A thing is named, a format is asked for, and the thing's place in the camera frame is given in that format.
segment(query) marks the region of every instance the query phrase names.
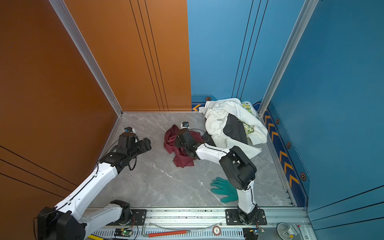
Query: red handle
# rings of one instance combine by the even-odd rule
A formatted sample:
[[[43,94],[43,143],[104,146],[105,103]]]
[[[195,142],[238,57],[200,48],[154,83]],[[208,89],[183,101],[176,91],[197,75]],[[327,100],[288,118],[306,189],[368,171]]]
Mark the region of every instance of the red handle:
[[[176,234],[185,234],[186,230],[183,231],[175,231],[175,232],[160,232],[160,233],[150,233],[149,237],[159,237],[159,236],[168,236],[168,235],[176,235]]]

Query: orange chevron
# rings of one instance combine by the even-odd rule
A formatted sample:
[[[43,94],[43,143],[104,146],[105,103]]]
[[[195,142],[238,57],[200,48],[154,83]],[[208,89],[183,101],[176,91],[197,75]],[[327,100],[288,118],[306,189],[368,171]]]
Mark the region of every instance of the orange chevron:
[[[281,162],[281,156],[286,156],[286,157],[288,157],[287,154],[286,154],[285,152],[280,151],[280,162]]]
[[[284,172],[285,172],[285,174],[287,174],[287,167],[289,167],[290,169],[293,170],[292,166],[285,162],[284,163]]]
[[[292,180],[297,182],[297,184],[300,184],[299,181],[292,175],[289,175],[289,186],[292,188]]]
[[[196,105],[194,108],[192,108],[192,110],[194,110],[195,112],[197,112],[197,111],[198,111],[197,108],[200,107],[200,106],[201,106],[201,104],[198,104],[198,105]]]
[[[273,136],[274,136],[274,135],[279,136],[279,135],[277,134],[277,132],[272,131],[272,142],[273,142]]]
[[[265,125],[266,125],[266,119],[267,119],[267,118],[271,119],[270,116],[265,116]]]
[[[268,132],[271,130],[271,127],[275,127],[272,123],[268,123]]]

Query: corner trim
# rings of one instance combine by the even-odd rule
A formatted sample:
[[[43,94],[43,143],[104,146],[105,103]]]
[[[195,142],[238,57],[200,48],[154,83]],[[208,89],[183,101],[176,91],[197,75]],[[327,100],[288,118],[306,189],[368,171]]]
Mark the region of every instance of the corner trim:
[[[305,28],[307,27],[307,24],[313,14],[314,9],[316,8],[318,1],[319,0],[306,0],[304,2],[299,17],[296,20],[291,35],[289,36],[288,42],[285,45],[284,52],[281,55],[279,63],[277,64],[275,73],[273,74],[271,82],[269,83],[268,88],[263,97],[262,103],[258,111],[259,116],[264,115],[264,112],[269,102],[271,101],[277,86],[279,85],[281,77],[283,76],[285,69],[288,66],[288,63],[291,60],[291,57],[297,47],[297,44],[301,39],[301,36],[303,35]]]
[[[99,159],[101,159],[104,154],[107,153],[107,151],[109,150],[110,147],[112,147],[111,145],[113,144],[113,138],[115,137],[117,131],[118,131],[118,127],[120,125],[120,122],[122,120],[122,116],[118,116],[118,118],[116,119],[116,122],[115,122],[115,125],[113,125],[113,128],[111,130],[111,133],[109,134],[109,137],[107,139],[107,142],[105,143],[104,145],[104,148],[103,150],[101,151],[101,154],[99,156]]]
[[[61,22],[63,23],[68,34],[72,38],[72,41],[75,43],[77,49],[79,50],[84,61],[88,65],[89,69],[91,70],[96,81],[99,83],[109,103],[115,110],[116,114],[118,116],[121,116],[123,110],[115,94],[113,93],[111,87],[109,86],[107,79],[105,78],[103,72],[101,71],[100,66],[96,62],[96,59],[94,58],[91,50],[89,49],[83,35],[81,34],[79,28],[77,27],[71,13],[69,12],[67,6],[65,5],[64,0],[49,0],[49,2],[51,3],[53,9],[55,10],[56,14],[58,15]]]

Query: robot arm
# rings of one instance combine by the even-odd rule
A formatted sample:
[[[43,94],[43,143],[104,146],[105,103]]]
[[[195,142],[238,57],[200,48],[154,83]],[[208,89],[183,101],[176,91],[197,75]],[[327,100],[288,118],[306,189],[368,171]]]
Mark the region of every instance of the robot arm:
[[[257,213],[257,204],[253,198],[253,183],[256,167],[238,147],[224,149],[199,143],[193,139],[188,128],[177,133],[176,147],[182,147],[192,158],[205,159],[221,165],[229,182],[237,189],[239,198],[238,212],[242,223],[251,224]]]
[[[130,161],[149,151],[151,141],[138,140],[130,127],[119,136],[119,142],[97,163],[96,169],[65,199],[54,208],[45,207],[37,217],[38,240],[83,240],[99,228],[119,219],[129,221],[129,203],[114,200],[105,208],[82,217],[84,211],[98,193],[114,179],[124,167],[131,168]]]

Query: marble tile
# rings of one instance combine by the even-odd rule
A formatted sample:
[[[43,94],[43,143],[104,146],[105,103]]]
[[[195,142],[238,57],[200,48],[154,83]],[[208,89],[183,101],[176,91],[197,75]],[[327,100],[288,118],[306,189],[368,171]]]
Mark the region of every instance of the marble tile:
[[[114,141],[125,127],[133,127],[139,139],[151,140],[152,150],[137,157],[133,171],[124,168],[91,202],[90,207],[103,207],[115,199],[134,207],[237,206],[223,204],[210,189],[212,179],[226,178],[221,166],[206,160],[195,160],[194,167],[176,167],[174,153],[164,149],[164,134],[173,124],[188,121],[190,128],[205,130],[201,113],[124,113]],[[288,206],[290,200],[278,176],[266,144],[251,159],[257,168],[255,199],[259,206]]]

